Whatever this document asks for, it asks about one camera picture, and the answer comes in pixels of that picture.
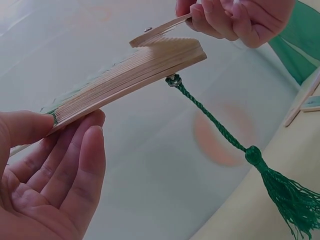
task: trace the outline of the finger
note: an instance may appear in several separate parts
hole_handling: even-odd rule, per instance
[[[205,18],[213,29],[229,41],[237,40],[238,36],[232,29],[232,20],[225,13],[220,0],[201,0],[201,3]]]
[[[190,12],[192,14],[192,29],[217,39],[223,38],[223,36],[213,29],[213,27],[207,22],[204,9],[201,4],[196,3],[192,5],[190,7]]]
[[[36,172],[33,172],[31,178],[27,181],[26,184],[30,188],[40,193],[45,185],[49,182],[60,162],[64,158],[70,142],[82,121],[83,118],[73,122],[60,134],[56,145],[52,149],[51,153],[47,156],[47,159],[42,162],[43,164],[37,169]]]
[[[197,0],[176,0],[175,14],[177,17],[190,13],[190,6],[195,4]]]
[[[233,31],[241,41],[249,48],[258,48],[275,36],[275,33],[260,24],[252,25],[245,6],[241,3],[232,8]]]
[[[51,115],[31,111],[0,112],[0,176],[8,162],[10,148],[39,141],[53,125]]]
[[[41,168],[42,164],[50,155],[57,143],[59,135],[59,132],[55,132],[44,138],[39,142],[32,153],[24,157],[21,161],[7,166],[6,169],[11,171],[21,183],[26,183],[32,175]]]
[[[97,209],[106,170],[102,129],[92,126],[84,135],[79,168],[60,210],[65,212],[82,238]]]
[[[77,174],[79,156],[85,132],[91,126],[104,124],[105,115],[101,110],[89,114],[76,130],[71,143],[56,171],[52,175],[41,194],[55,208],[59,208],[66,198]]]

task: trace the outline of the popsicle stick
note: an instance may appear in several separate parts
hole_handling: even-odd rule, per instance
[[[320,111],[320,96],[310,96],[301,105],[300,110],[304,113]]]
[[[288,113],[287,117],[285,118],[284,121],[284,127],[288,127],[293,120],[296,118],[296,116],[299,114],[300,110],[301,110],[301,106],[302,104],[304,104],[304,102],[312,95],[314,94],[315,90],[317,89],[317,87],[320,84],[320,71],[317,74],[315,80],[313,81],[313,83],[311,84],[311,86],[308,88],[308,90],[306,91],[305,95],[303,96],[303,98],[299,101],[299,103],[292,109],[290,110],[290,112]]]
[[[171,21],[168,21],[158,27],[155,27],[153,29],[151,29],[150,31],[145,32],[144,34],[136,37],[135,39],[131,40],[129,42],[130,46],[132,48],[137,48],[137,47],[141,47],[141,45],[146,42],[151,40],[152,38],[156,38],[158,36],[163,35],[164,33],[166,33],[169,29],[173,28],[176,25],[179,25],[183,22],[185,22],[187,19],[191,18],[191,13],[188,13],[186,15],[177,17]]]

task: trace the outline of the green fabric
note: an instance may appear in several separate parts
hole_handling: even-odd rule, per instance
[[[182,84],[178,74],[167,77],[165,81],[169,86],[178,89],[191,100],[216,126],[219,132],[234,147],[245,153],[245,159],[261,174],[264,186],[297,240],[304,234],[312,238],[311,230],[320,229],[320,194],[311,191],[294,180],[288,179],[281,173],[268,167],[262,153],[256,146],[245,148],[230,132],[200,103]]]
[[[268,43],[301,85],[320,66],[320,13],[296,1],[286,28]]]

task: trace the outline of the metal rivet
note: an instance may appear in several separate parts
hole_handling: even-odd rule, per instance
[[[144,32],[146,33],[146,32],[149,32],[150,30],[152,30],[153,28],[152,27],[148,27],[148,28],[146,28],[145,30],[144,30]]]

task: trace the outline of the fingernail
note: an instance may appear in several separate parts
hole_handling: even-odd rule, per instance
[[[201,1],[203,10],[206,14],[210,14],[214,10],[214,3],[212,0],[202,0]]]
[[[241,11],[242,11],[241,8],[242,8],[242,4],[240,2],[237,2],[232,6],[232,15],[236,19],[241,18]]]
[[[198,9],[196,4],[190,6],[190,12],[192,14],[192,21],[200,22],[203,16],[203,13]]]
[[[102,135],[104,134],[104,129],[101,126],[98,126],[99,130],[101,131]]]
[[[179,10],[179,1],[175,1],[175,14],[178,15],[178,10]]]

